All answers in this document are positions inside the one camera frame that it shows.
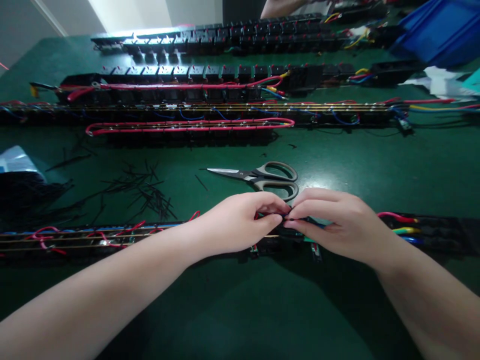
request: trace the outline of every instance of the green workbench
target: green workbench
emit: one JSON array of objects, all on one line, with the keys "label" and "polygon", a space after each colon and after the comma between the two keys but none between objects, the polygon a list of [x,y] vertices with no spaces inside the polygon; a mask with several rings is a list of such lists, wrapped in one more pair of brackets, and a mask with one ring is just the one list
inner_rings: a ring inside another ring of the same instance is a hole
[{"label": "green workbench", "polygon": [[[58,85],[65,76],[97,72],[102,65],[133,65],[126,55],[102,55],[88,37],[40,41],[0,78],[0,101],[38,101],[29,81]],[[369,67],[392,57],[383,50],[315,54],[230,55],[183,58],[185,64],[352,63]],[[55,97],[41,93],[42,101]],[[315,102],[427,99],[413,86],[396,89],[343,87],[315,91]],[[431,125],[461,118],[455,114],[412,114],[414,123]],[[458,122],[423,126],[403,137],[397,129],[282,129],[267,146],[164,147],[126,149],[85,144],[98,156],[47,172],[49,182],[73,179],[74,189],[56,206],[66,206],[105,188],[100,180],[121,175],[125,164],[159,160],[160,189],[171,197],[175,214],[187,220],[224,198],[253,191],[245,182],[200,170],[207,167],[253,169],[266,160],[283,161],[298,172],[298,184],[353,193],[375,211],[480,218],[479,128]],[[20,145],[40,171],[63,160],[85,128],[12,127],[0,134],[1,151]],[[197,175],[205,186],[195,178]],[[123,224],[138,212],[126,209],[130,196],[105,196],[97,223]],[[100,199],[87,202],[76,224],[90,222]],[[132,222],[155,221],[144,213]],[[419,359],[414,343],[385,296],[374,272],[358,262],[323,251],[324,262],[311,261],[309,249],[239,264],[234,258],[211,259],[188,269],[108,346],[105,359]],[[449,271],[480,294],[480,260],[436,256]],[[80,266],[0,269],[0,318]]]}]

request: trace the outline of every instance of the black connector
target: black connector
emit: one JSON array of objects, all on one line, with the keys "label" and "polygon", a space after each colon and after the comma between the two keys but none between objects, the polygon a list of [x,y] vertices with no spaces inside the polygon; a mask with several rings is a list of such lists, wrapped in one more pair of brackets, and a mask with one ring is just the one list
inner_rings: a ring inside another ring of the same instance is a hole
[{"label": "black connector", "polygon": [[373,74],[371,81],[378,87],[392,87],[404,83],[425,67],[423,62],[417,60],[377,62],[370,68]]}]

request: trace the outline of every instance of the blue plastic bin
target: blue plastic bin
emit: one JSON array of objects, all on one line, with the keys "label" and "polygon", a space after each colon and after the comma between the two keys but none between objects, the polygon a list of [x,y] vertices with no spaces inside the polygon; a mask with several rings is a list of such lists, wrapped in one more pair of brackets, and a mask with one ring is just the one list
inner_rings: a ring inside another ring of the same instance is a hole
[{"label": "blue plastic bin", "polygon": [[480,57],[480,0],[430,0],[400,23],[402,35],[390,51],[439,68]]}]

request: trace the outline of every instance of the person arm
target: person arm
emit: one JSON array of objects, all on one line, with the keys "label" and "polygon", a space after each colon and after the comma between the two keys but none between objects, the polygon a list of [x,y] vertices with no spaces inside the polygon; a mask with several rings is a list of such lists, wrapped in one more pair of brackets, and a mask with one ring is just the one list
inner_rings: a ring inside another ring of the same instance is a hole
[{"label": "person arm", "polygon": [[[284,226],[373,268],[426,359],[480,359],[480,297],[395,235],[356,196],[309,188],[293,205]],[[322,229],[300,220],[308,216],[332,224]]]},{"label": "person arm", "polygon": [[238,252],[282,222],[271,192],[234,195],[67,278],[0,323],[2,359],[94,359],[190,265]]}]

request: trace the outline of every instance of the scissors handle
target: scissors handle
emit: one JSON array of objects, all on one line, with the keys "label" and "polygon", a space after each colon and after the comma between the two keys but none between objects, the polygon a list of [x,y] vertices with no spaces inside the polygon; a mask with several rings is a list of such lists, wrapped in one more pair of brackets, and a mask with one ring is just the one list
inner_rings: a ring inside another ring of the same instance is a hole
[{"label": "scissors handle", "polygon": [[[278,166],[278,167],[285,168],[291,173],[291,177],[277,175],[277,174],[268,172],[266,169],[268,166]],[[291,182],[291,183],[297,181],[297,179],[299,178],[299,175],[297,174],[297,172],[293,167],[280,161],[268,161],[263,166],[257,167],[251,172],[259,177],[263,177],[266,179],[280,180],[280,181]]]},{"label": "scissors handle", "polygon": [[284,202],[292,200],[299,194],[298,185],[291,181],[267,180],[264,178],[257,177],[250,180],[250,182],[253,184],[253,186],[255,186],[260,191],[265,191],[264,187],[290,188],[292,190],[292,194],[287,197],[281,198]]}]

